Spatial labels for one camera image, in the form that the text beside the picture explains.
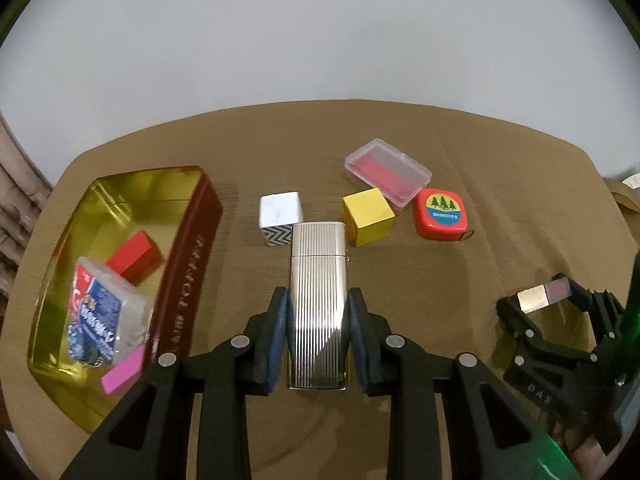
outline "gold tin box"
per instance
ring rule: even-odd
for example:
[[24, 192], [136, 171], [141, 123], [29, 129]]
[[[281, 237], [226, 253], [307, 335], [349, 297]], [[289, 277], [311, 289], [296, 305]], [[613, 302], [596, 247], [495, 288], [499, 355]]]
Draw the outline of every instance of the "gold tin box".
[[45, 393], [71, 420], [92, 432], [120, 400], [100, 378], [68, 355], [66, 327], [74, 267], [80, 256], [106, 261], [144, 229], [164, 263], [137, 290], [155, 298], [143, 368], [156, 355], [186, 355], [202, 280], [222, 206], [198, 167], [162, 168], [95, 180], [76, 206], [47, 267], [31, 327], [27, 364]]

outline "tree logo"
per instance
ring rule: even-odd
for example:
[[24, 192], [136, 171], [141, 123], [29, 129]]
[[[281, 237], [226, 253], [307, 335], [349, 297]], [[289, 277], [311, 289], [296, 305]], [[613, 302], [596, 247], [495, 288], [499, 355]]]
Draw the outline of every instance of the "tree logo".
[[460, 204], [452, 196], [444, 193], [430, 194], [426, 206], [429, 215], [440, 224], [457, 224], [462, 216]]

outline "table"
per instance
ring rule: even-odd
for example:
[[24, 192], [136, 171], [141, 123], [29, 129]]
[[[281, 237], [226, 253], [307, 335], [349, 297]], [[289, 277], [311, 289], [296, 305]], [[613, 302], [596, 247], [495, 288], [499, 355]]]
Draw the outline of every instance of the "table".
[[[287, 285], [289, 248], [264, 245], [259, 197], [296, 190], [306, 220], [338, 219], [341, 198], [356, 191], [344, 157], [373, 137], [433, 171], [434, 187], [458, 193], [476, 230], [464, 242], [424, 240], [405, 212], [389, 237], [350, 250], [350, 285], [362, 288], [370, 311], [396, 332], [429, 352], [474, 352], [499, 371], [501, 296], [562, 271], [625, 301], [637, 246], [586, 154], [555, 137], [444, 108], [372, 101], [261, 105], [153, 126], [73, 161], [20, 266], [0, 340], [0, 378], [39, 478], [57, 479], [86, 439], [29, 375], [26, 348], [44, 270], [92, 180], [186, 164], [209, 173], [225, 211], [196, 316], [197, 354], [240, 332], [265, 309], [273, 287]], [[588, 345], [583, 316], [547, 310], [543, 331]], [[383, 479], [388, 400], [367, 399], [357, 387], [289, 391], [283, 378], [269, 399], [248, 401], [254, 478]]]

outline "ribbed metal lighter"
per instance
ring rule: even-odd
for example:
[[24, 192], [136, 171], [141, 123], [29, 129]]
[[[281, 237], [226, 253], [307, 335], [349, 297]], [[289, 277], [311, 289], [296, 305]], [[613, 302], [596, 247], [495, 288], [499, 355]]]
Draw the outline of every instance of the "ribbed metal lighter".
[[293, 226], [289, 388], [341, 390], [349, 385], [344, 237], [341, 222]]

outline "yellow cube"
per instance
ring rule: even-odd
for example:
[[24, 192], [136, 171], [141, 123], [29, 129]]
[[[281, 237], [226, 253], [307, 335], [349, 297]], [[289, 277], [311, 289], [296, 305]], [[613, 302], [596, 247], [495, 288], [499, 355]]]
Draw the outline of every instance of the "yellow cube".
[[346, 196], [342, 204], [342, 222], [347, 226], [347, 238], [356, 247], [390, 233], [396, 215], [377, 187]]

